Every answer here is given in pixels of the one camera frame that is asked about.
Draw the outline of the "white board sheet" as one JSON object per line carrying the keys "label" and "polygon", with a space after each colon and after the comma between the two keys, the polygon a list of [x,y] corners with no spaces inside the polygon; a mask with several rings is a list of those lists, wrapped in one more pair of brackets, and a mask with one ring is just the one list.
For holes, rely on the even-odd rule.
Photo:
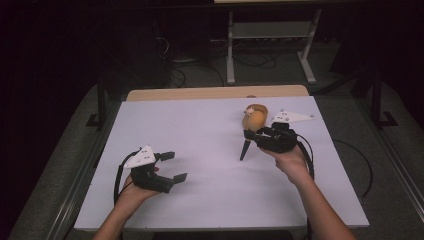
{"label": "white board sheet", "polygon": [[162,176],[185,182],[147,200],[130,230],[186,231],[303,227],[299,194],[274,159],[256,146],[244,151],[242,118],[250,98],[125,102],[114,121],[76,228],[94,231],[113,207],[123,159],[149,145],[175,152]]}

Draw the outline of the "brown round object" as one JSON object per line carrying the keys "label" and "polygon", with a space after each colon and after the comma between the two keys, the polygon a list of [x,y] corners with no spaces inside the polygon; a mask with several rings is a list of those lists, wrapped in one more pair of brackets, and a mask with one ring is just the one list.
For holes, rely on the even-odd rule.
{"label": "brown round object", "polygon": [[251,104],[246,107],[242,119],[245,130],[257,131],[265,125],[268,108],[261,104]]}

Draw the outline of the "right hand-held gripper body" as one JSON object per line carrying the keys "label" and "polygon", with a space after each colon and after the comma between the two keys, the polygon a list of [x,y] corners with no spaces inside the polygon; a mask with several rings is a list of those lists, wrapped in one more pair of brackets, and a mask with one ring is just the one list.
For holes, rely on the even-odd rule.
{"label": "right hand-held gripper body", "polygon": [[291,151],[294,147],[298,146],[303,152],[306,149],[303,143],[307,142],[306,139],[299,141],[299,134],[290,127],[291,123],[313,120],[313,115],[305,115],[289,111],[280,111],[271,118],[271,126],[277,131],[276,134],[258,134],[257,139],[254,141],[259,148],[269,150],[276,153],[285,153]]}

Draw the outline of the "person's right hand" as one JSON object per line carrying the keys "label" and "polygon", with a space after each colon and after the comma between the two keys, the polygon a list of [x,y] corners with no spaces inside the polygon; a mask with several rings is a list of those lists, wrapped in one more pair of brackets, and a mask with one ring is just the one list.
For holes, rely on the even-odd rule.
{"label": "person's right hand", "polygon": [[289,181],[300,187],[312,181],[306,165],[306,158],[299,147],[285,153],[276,153],[263,149],[263,152],[275,159],[276,167],[285,173]]}

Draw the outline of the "white metal stand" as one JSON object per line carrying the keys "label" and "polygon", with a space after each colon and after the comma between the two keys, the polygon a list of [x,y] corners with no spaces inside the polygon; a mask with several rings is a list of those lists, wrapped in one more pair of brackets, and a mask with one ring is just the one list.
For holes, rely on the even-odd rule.
{"label": "white metal stand", "polygon": [[283,22],[235,22],[234,13],[228,14],[228,41],[226,57],[227,83],[235,84],[233,41],[237,39],[287,39],[305,38],[306,44],[297,52],[299,63],[309,84],[317,82],[308,62],[308,54],[318,28],[322,14],[321,9],[315,11],[314,17],[309,21],[283,21]]}

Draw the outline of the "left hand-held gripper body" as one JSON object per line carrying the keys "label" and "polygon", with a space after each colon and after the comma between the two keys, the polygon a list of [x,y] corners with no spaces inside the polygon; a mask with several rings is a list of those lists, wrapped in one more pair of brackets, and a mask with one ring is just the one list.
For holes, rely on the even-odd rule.
{"label": "left hand-held gripper body", "polygon": [[155,167],[161,159],[162,153],[155,153],[150,145],[129,154],[124,161],[123,168],[131,171],[136,186],[161,193],[169,193],[174,185],[172,178],[159,176]]}

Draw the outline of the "black metal stand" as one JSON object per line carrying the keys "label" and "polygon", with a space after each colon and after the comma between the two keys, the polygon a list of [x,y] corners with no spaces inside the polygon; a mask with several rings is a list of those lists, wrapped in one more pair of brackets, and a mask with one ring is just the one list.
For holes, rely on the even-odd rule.
{"label": "black metal stand", "polygon": [[106,121],[106,91],[103,78],[97,79],[97,113],[91,114],[86,125],[100,131]]}
{"label": "black metal stand", "polygon": [[378,129],[387,126],[397,126],[398,123],[390,112],[381,110],[381,97],[382,97],[382,80],[379,72],[376,71],[373,76],[372,90],[371,90],[371,120]]}

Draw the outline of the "person's left hand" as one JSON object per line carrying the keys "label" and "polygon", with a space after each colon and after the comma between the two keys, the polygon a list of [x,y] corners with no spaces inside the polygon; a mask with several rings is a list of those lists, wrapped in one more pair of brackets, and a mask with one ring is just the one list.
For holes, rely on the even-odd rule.
{"label": "person's left hand", "polygon": [[125,209],[137,210],[147,199],[158,195],[157,191],[146,190],[136,186],[132,176],[128,175],[121,190],[117,205]]}

